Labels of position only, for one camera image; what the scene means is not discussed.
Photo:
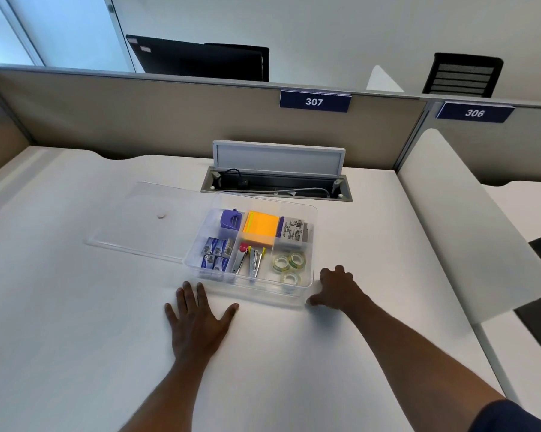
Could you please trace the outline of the person's left hand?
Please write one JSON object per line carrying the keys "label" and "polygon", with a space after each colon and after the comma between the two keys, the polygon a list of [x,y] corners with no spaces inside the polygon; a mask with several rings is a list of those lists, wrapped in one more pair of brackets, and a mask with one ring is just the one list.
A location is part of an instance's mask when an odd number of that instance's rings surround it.
{"label": "person's left hand", "polygon": [[228,333],[231,324],[219,324],[213,314],[206,290],[202,283],[197,283],[193,289],[198,310],[188,316],[188,281],[176,290],[175,301],[177,311],[174,312],[179,321],[174,331],[171,331],[171,344],[176,359],[192,357],[212,357],[220,347]]}

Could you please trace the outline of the person's right hand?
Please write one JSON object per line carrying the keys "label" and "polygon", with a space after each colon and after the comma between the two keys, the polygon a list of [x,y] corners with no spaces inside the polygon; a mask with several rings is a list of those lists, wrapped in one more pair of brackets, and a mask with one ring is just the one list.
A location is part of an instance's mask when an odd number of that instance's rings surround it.
{"label": "person's right hand", "polygon": [[320,271],[319,281],[324,305],[330,309],[343,312],[350,319],[367,312],[373,305],[371,298],[361,290],[350,272],[346,272],[342,265],[333,270],[323,268]]}

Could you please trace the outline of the clear plastic lid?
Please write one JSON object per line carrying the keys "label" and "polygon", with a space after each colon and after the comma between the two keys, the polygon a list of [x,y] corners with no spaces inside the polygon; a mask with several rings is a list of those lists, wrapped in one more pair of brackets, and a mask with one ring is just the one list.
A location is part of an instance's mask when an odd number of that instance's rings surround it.
{"label": "clear plastic lid", "polygon": [[181,264],[214,200],[212,194],[137,182],[103,214],[86,244]]}

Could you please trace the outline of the clear plastic organiser box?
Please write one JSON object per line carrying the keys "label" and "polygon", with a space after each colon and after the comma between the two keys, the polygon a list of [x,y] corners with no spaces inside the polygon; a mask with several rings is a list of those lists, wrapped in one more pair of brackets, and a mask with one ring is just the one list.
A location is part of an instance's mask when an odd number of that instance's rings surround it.
{"label": "clear plastic organiser box", "polygon": [[[292,203],[282,199],[231,195],[228,193],[212,195],[215,196],[214,203],[204,218],[193,245],[183,261],[184,265],[189,268],[197,279],[213,283],[213,288],[222,294],[283,306],[301,305],[304,299],[308,297],[315,280],[313,257],[317,209],[312,205]],[[237,209],[245,213],[240,231],[220,227],[221,213],[225,209]],[[244,243],[248,246],[260,248],[265,247],[255,245],[253,242],[247,242],[242,237],[242,229],[249,211],[263,212],[278,217],[303,219],[309,224],[310,229],[308,242],[302,246],[279,244],[276,239],[273,246],[266,246],[266,252],[256,278],[249,277],[248,254],[239,274],[231,273],[240,244]],[[217,239],[232,238],[235,240],[226,272],[200,268],[202,248],[208,237]],[[306,265],[301,270],[289,269],[289,271],[298,273],[300,283],[293,290],[286,290],[281,283],[282,272],[279,273],[272,268],[272,261],[278,254],[289,255],[292,252],[303,252],[306,257]]]}

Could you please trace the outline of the black monitor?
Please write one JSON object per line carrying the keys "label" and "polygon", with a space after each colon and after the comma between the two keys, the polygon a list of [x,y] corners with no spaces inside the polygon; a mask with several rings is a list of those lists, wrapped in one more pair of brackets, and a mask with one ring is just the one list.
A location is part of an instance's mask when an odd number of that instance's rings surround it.
{"label": "black monitor", "polygon": [[269,82],[267,47],[126,35],[146,73]]}

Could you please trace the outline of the yellow small stapler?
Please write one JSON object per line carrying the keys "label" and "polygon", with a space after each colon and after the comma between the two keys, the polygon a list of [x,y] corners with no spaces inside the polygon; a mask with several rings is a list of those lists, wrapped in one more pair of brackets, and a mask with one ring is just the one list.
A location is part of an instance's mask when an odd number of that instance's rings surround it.
{"label": "yellow small stapler", "polygon": [[260,264],[261,264],[262,258],[265,255],[265,252],[266,252],[266,247],[253,247],[253,246],[248,247],[248,255],[249,255],[248,275],[250,278],[257,277]]}

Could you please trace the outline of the beige desk partition panel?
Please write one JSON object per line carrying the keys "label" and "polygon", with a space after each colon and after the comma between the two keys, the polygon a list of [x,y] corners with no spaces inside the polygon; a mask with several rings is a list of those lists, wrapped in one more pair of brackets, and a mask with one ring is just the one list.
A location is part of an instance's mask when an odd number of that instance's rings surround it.
{"label": "beige desk partition panel", "polygon": [[[403,166],[423,132],[436,129],[480,182],[541,182],[541,102],[432,94],[421,98],[427,104],[395,163],[395,171]],[[445,101],[509,105],[515,110],[502,124],[436,119]]]}
{"label": "beige desk partition panel", "polygon": [[426,101],[353,93],[347,112],[281,108],[290,87],[0,65],[0,104],[32,143],[111,158],[212,158],[215,140],[342,147],[345,166],[393,169]]}

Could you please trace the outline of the blue number sign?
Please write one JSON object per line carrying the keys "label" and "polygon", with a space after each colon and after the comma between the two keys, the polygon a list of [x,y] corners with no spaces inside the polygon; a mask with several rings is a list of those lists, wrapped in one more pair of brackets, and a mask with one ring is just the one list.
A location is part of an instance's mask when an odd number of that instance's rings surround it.
{"label": "blue number sign", "polygon": [[445,101],[436,115],[439,120],[502,124],[515,110],[514,106],[477,102]]}
{"label": "blue number sign", "polygon": [[281,90],[280,108],[347,113],[351,94],[319,93],[313,91]]}

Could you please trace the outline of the purple tape dispenser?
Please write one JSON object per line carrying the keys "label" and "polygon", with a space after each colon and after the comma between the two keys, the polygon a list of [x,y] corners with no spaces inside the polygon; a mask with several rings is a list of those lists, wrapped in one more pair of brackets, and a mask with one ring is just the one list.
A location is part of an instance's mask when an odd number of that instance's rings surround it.
{"label": "purple tape dispenser", "polygon": [[238,211],[236,208],[222,210],[220,227],[222,229],[240,231],[244,214],[244,212]]}

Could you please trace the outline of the person's right forearm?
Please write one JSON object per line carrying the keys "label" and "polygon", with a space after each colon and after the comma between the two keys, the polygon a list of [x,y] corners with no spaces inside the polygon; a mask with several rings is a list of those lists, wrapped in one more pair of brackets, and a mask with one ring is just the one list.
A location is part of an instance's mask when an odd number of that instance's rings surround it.
{"label": "person's right forearm", "polygon": [[368,343],[414,432],[469,432],[484,407],[505,399],[368,296],[341,311]]}

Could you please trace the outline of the dark blue sleeve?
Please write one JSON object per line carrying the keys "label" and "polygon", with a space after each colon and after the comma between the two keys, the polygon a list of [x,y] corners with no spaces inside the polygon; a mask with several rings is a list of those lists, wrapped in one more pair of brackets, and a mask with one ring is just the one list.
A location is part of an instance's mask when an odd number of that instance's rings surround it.
{"label": "dark blue sleeve", "polygon": [[541,420],[511,400],[487,404],[468,432],[541,432]]}

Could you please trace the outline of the pile of blue staple boxes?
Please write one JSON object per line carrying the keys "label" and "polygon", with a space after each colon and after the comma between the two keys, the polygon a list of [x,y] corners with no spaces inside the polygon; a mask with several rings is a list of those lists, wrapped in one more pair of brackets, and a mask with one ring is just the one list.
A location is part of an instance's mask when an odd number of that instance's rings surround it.
{"label": "pile of blue staple boxes", "polygon": [[200,268],[226,272],[234,245],[232,238],[208,237],[202,248]]}

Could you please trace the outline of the white labelled small box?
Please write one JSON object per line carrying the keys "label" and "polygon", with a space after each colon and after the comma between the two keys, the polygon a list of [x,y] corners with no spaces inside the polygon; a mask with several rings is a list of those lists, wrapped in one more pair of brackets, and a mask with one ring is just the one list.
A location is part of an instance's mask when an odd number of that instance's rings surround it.
{"label": "white labelled small box", "polygon": [[279,244],[302,246],[308,242],[309,224],[303,219],[280,217],[275,239]]}

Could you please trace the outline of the black mesh office chair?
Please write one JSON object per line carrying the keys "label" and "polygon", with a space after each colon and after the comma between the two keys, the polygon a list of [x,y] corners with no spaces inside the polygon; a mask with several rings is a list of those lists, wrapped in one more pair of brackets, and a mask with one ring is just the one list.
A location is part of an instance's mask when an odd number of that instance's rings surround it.
{"label": "black mesh office chair", "polygon": [[491,98],[503,66],[499,57],[438,52],[422,93]]}

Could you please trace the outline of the white rounded desk divider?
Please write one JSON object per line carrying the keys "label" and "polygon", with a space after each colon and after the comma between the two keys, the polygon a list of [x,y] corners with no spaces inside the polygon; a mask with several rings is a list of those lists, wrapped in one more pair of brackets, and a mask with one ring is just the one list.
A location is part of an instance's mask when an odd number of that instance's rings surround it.
{"label": "white rounded desk divider", "polygon": [[404,93],[404,90],[380,65],[375,65],[368,79],[367,91]]}
{"label": "white rounded desk divider", "polygon": [[541,297],[541,259],[440,131],[422,133],[398,178],[471,324]]}

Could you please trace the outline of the orange sticky note pad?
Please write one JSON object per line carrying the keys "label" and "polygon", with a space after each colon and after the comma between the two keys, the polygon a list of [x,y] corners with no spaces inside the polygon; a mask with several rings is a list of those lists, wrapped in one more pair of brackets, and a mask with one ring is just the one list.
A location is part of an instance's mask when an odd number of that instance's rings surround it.
{"label": "orange sticky note pad", "polygon": [[273,246],[280,217],[249,211],[242,229],[242,237],[255,245]]}

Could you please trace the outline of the person's left forearm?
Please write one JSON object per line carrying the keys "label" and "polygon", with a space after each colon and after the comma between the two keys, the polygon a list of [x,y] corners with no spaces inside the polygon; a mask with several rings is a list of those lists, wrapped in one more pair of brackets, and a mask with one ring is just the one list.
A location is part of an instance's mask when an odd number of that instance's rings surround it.
{"label": "person's left forearm", "polygon": [[210,358],[176,359],[118,432],[191,432],[195,400]]}

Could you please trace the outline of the red small stapler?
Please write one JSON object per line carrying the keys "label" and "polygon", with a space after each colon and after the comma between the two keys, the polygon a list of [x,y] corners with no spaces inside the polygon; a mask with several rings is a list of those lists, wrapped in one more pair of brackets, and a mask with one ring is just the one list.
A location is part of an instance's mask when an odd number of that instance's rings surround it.
{"label": "red small stapler", "polygon": [[245,258],[247,254],[249,253],[249,250],[250,250],[250,246],[244,243],[240,244],[235,262],[232,266],[232,270],[231,270],[232,274],[239,274],[241,267],[245,261]]}

